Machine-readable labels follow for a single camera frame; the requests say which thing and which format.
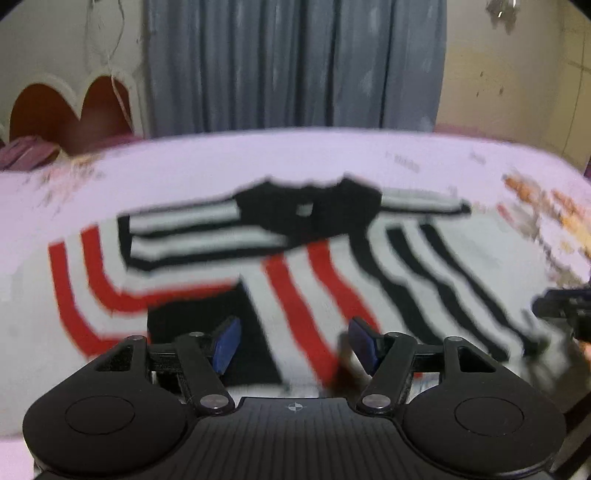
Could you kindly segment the striped black red white sweater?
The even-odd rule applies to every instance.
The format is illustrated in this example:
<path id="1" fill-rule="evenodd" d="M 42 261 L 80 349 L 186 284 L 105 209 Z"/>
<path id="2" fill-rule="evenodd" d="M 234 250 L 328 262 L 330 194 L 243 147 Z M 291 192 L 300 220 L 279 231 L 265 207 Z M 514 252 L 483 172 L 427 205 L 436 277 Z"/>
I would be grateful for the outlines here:
<path id="1" fill-rule="evenodd" d="M 238 318 L 229 386 L 337 389 L 361 371 L 346 351 L 356 317 L 424 344 L 462 336 L 513 365 L 549 344 L 528 317 L 546 282 L 530 242 L 465 201 L 349 178 L 123 214 L 48 257 L 59 320 L 88 357 Z"/>

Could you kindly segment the pink floral bed sheet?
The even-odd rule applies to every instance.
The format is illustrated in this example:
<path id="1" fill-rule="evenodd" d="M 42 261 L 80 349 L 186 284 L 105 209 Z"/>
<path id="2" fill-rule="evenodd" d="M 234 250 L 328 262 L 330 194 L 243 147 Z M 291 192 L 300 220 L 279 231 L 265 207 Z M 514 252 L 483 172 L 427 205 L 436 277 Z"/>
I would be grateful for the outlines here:
<path id="1" fill-rule="evenodd" d="M 84 355 L 57 312 L 48 250 L 137 211 L 270 181 L 427 192 L 493 214 L 540 254 L 528 317 L 536 357 L 495 360 L 462 336 L 419 342 L 394 412 L 359 412 L 370 382 L 335 390 L 229 386 L 231 412 L 181 391 L 174 339 L 131 334 Z M 590 341 L 532 303 L 590 288 L 590 183 L 530 147 L 435 134 L 271 131 L 142 142 L 1 177 L 1 475 L 5 479 L 586 479 Z"/>

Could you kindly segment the cream round headboard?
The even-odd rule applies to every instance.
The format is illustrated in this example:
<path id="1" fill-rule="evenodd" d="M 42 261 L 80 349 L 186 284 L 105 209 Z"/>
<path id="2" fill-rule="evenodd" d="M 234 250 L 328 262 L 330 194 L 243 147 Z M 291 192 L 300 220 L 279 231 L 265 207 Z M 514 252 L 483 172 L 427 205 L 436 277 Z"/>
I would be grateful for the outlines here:
<path id="1" fill-rule="evenodd" d="M 590 155 L 590 70 L 564 56 L 520 70 L 450 48 L 435 130 L 534 146 L 581 168 Z"/>

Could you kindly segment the maroon pillow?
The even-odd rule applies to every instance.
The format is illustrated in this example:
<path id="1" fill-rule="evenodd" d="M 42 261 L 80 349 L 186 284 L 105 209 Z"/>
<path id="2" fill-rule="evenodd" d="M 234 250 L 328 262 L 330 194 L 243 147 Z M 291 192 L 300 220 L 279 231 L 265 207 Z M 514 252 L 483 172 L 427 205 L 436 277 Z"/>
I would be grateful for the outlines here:
<path id="1" fill-rule="evenodd" d="M 61 159 L 77 159 L 124 145 L 143 141 L 143 138 L 125 134 L 109 137 L 83 147 L 80 151 L 68 154 L 58 144 L 39 136 L 20 137 L 1 147 L 1 170 L 30 172 Z"/>

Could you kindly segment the blue grey curtain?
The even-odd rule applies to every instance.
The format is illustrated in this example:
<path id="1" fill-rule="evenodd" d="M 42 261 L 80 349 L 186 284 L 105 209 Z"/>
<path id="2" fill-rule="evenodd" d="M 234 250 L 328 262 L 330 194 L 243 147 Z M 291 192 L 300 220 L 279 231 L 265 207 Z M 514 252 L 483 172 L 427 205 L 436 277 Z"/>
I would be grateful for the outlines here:
<path id="1" fill-rule="evenodd" d="M 143 13 L 158 137 L 435 127 L 443 1 L 148 1 Z"/>

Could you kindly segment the red heart-shaped headboard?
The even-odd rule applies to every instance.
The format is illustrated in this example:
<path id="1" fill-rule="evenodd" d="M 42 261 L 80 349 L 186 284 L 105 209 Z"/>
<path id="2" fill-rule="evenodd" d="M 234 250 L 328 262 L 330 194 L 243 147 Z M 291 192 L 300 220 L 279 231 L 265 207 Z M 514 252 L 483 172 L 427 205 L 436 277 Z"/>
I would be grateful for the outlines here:
<path id="1" fill-rule="evenodd" d="M 74 88 L 40 73 L 1 96 L 1 143 L 35 136 L 65 153 L 146 137 L 137 82 L 115 67 L 99 68 Z"/>

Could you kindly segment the wall lamp fixture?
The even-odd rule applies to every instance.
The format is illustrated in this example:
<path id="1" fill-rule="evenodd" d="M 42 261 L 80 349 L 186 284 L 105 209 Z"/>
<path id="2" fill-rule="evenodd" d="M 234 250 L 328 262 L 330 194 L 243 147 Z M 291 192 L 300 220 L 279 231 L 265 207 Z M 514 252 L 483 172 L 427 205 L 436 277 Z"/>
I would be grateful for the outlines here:
<path id="1" fill-rule="evenodd" d="M 514 30 L 520 10 L 520 0 L 488 0 L 486 2 L 486 12 L 493 27 L 502 25 L 508 34 Z"/>

